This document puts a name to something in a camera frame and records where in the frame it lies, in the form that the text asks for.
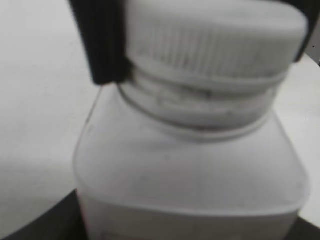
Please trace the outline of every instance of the white bottle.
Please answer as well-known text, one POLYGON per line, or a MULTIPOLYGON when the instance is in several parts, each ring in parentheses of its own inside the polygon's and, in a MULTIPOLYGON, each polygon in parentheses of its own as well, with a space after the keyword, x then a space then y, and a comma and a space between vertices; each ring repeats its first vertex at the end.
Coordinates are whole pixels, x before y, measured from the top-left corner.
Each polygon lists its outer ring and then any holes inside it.
POLYGON ((253 0, 130 0, 132 78, 101 88, 74 155, 91 240, 281 240, 309 194, 271 110, 306 33, 253 0))

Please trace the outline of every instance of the bottle shoulder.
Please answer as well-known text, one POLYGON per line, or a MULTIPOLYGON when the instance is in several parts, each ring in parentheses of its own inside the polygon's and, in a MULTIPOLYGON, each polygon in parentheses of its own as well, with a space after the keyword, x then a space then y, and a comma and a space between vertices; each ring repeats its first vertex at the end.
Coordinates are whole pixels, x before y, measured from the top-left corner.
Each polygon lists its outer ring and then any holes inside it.
POLYGON ((79 185, 101 201, 181 214, 289 213, 309 190, 275 116, 238 138, 191 141, 148 124, 115 87, 102 90, 73 167, 79 185))

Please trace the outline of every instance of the white surface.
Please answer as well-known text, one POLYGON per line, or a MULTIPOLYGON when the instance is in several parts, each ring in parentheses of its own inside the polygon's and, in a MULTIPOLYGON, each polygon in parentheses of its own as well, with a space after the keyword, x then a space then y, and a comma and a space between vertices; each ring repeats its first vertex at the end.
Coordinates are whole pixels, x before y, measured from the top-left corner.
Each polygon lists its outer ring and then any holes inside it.
POLYGON ((275 109, 311 178, 300 215, 320 228, 320 68, 308 56, 292 68, 275 109))
MULTIPOLYGON (((64 0, 0 1, 0 238, 74 187, 71 156, 97 88, 64 0)), ((320 69, 295 67, 277 111, 311 174, 301 215, 320 227, 320 69)))

